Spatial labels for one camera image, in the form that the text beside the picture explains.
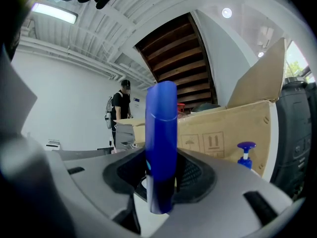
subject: wooden staircase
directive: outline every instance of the wooden staircase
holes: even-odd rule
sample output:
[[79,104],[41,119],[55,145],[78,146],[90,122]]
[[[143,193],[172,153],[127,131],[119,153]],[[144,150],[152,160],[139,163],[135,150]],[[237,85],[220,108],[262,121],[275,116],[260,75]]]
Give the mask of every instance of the wooden staircase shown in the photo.
[[217,104],[214,83],[204,43],[188,13],[159,27],[136,48],[157,82],[173,81],[185,112],[203,103]]

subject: fluorescent light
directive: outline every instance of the fluorescent light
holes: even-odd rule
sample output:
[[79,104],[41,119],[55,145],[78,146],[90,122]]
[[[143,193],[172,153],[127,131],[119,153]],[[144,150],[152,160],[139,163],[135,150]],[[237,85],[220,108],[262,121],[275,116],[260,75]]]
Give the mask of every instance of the fluorescent light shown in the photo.
[[77,15],[75,13],[70,13],[41,3],[35,3],[32,7],[32,11],[59,18],[71,24],[74,24],[77,19]]
[[222,16],[225,18],[230,18],[232,16],[232,10],[230,8],[223,9]]

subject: black cap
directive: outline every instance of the black cap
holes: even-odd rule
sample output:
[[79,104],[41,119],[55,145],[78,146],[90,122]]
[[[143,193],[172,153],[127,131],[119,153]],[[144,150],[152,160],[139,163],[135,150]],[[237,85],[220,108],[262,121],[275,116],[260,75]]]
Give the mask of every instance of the black cap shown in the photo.
[[131,87],[130,81],[127,80],[127,79],[124,79],[124,80],[121,82],[121,86],[124,86],[125,89],[130,90],[130,87]]

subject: tree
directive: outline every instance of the tree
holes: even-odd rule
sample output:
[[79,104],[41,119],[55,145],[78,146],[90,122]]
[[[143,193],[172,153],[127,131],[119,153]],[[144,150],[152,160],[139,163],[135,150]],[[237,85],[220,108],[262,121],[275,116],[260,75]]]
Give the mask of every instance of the tree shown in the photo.
[[304,68],[301,68],[297,61],[286,65],[285,77],[297,76]]

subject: black shirt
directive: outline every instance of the black shirt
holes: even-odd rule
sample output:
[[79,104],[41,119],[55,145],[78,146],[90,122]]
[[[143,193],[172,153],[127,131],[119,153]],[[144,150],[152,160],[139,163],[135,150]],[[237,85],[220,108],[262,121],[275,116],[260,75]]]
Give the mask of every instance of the black shirt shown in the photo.
[[116,120],[115,106],[121,107],[121,119],[128,118],[130,95],[124,94],[124,93],[122,93],[122,95],[123,97],[121,97],[119,93],[116,93],[113,96],[113,100],[112,100],[113,108],[111,110],[111,120]]

